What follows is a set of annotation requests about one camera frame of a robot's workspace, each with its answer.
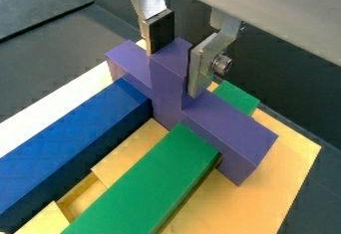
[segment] purple block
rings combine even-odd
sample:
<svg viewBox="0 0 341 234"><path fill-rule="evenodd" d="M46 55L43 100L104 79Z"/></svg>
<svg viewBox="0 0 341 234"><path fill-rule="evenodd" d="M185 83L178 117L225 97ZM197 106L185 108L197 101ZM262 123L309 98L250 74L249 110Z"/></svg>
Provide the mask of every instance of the purple block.
<svg viewBox="0 0 341 234"><path fill-rule="evenodd" d="M210 92L183 109L186 126L219 150L218 170L239 185L258 166L277 134Z"/></svg>
<svg viewBox="0 0 341 234"><path fill-rule="evenodd" d="M114 81L124 77L151 99L152 81L146 50L128 40L112 49L106 57Z"/></svg>
<svg viewBox="0 0 341 234"><path fill-rule="evenodd" d="M186 93L187 51L191 44L177 38L150 58L154 113L167 128L182 121L182 107L193 101Z"/></svg>
<svg viewBox="0 0 341 234"><path fill-rule="evenodd" d="M155 119L171 129L179 122L221 151L222 174L239 185L277 140L253 118L210 92L186 93L190 43L175 39L151 57L131 41L107 53L114 78L124 76L152 99Z"/></svg>

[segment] green block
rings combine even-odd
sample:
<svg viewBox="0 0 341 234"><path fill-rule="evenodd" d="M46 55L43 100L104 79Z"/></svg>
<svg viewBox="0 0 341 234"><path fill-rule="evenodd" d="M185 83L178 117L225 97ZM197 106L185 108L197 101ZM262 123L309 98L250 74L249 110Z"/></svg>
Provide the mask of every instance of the green block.
<svg viewBox="0 0 341 234"><path fill-rule="evenodd" d="M179 124L63 233L158 232L218 160Z"/></svg>
<svg viewBox="0 0 341 234"><path fill-rule="evenodd" d="M219 84L213 93L249 116L259 104L259 100L255 97L227 81Z"/></svg>

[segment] screw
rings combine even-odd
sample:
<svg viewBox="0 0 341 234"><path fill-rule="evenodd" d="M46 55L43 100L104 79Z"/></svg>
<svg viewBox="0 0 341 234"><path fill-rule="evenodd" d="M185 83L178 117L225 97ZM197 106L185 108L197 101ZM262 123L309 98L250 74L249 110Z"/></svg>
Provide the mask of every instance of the screw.
<svg viewBox="0 0 341 234"><path fill-rule="evenodd" d="M226 75L233 64L233 60L225 55L223 52L217 54L214 60L211 61L210 68L222 76Z"/></svg>

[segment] toy block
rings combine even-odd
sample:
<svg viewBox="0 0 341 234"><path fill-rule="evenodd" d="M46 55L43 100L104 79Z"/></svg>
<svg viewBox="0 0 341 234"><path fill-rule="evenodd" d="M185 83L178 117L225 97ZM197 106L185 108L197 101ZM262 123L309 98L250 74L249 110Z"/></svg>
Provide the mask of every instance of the toy block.
<svg viewBox="0 0 341 234"><path fill-rule="evenodd" d="M158 232L218 160L179 124L63 233Z"/></svg>
<svg viewBox="0 0 341 234"><path fill-rule="evenodd" d="M210 92L201 94L183 113L186 126L223 155L218 170L241 185L271 148L277 134Z"/></svg>
<svg viewBox="0 0 341 234"><path fill-rule="evenodd" d="M0 158L0 231L66 194L151 114L151 101L120 79Z"/></svg>
<svg viewBox="0 0 341 234"><path fill-rule="evenodd" d="M186 93L190 46L187 41L177 38L150 58L154 115L169 130L182 121L181 110L194 100Z"/></svg>
<svg viewBox="0 0 341 234"><path fill-rule="evenodd" d="M106 57L112 80L124 77L136 89L151 98L152 81L146 50L128 40L106 53Z"/></svg>
<svg viewBox="0 0 341 234"><path fill-rule="evenodd" d="M94 173L78 183L68 193L59 199L58 204L74 221L87 210L95 200L103 195L107 187Z"/></svg>
<svg viewBox="0 0 341 234"><path fill-rule="evenodd" d="M70 221L54 201L17 230L16 234L60 234L68 225Z"/></svg>
<svg viewBox="0 0 341 234"><path fill-rule="evenodd" d="M219 171L237 184L254 171L277 135L209 91L193 99L186 93L187 52L190 43L177 38L148 57L143 49L126 42L107 57L112 65L124 67L136 79L135 66L150 68L152 104L156 121L171 129L179 122L223 154Z"/></svg>
<svg viewBox="0 0 341 234"><path fill-rule="evenodd" d="M259 104L259 100L234 86L229 81L223 81L213 93L246 115L251 116Z"/></svg>
<svg viewBox="0 0 341 234"><path fill-rule="evenodd" d="M107 188L120 179L167 133L165 127L151 118L92 167L92 172Z"/></svg>
<svg viewBox="0 0 341 234"><path fill-rule="evenodd" d="M214 170L163 234L277 233L321 146L261 110L253 118L278 134L258 168L242 188Z"/></svg>
<svg viewBox="0 0 341 234"><path fill-rule="evenodd" d="M59 215L64 214L63 219L67 218L70 222L75 221L167 133L169 131L152 118L139 127L123 143L92 167L91 174L76 184L58 202L52 202L59 208ZM51 209L43 209L40 211L37 216L24 225L25 227L20 229L20 234L35 233L36 230L41 229L40 225L46 225L47 223L51 224L50 228L47 228L48 231L58 229L58 233L60 233L64 230L68 224L62 225L62 227L54 227L52 225L59 224L59 221L55 222L55 215L44 214L46 210ZM40 215L46 215L43 222L36 220L37 217L41 218Z"/></svg>

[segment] metal bracket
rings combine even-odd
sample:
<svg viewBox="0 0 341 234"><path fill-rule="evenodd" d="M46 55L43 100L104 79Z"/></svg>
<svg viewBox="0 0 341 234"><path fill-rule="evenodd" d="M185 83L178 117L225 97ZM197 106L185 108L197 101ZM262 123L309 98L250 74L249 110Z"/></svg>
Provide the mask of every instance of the metal bracket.
<svg viewBox="0 0 341 234"><path fill-rule="evenodd" d="M214 72L225 76L231 67L231 59L225 55L230 43L235 40L241 21L211 9L210 25L219 29L190 51L187 93L197 98L206 90Z"/></svg>
<svg viewBox="0 0 341 234"><path fill-rule="evenodd" d="M131 0L139 15L142 36L150 56L174 40L174 11L166 0Z"/></svg>

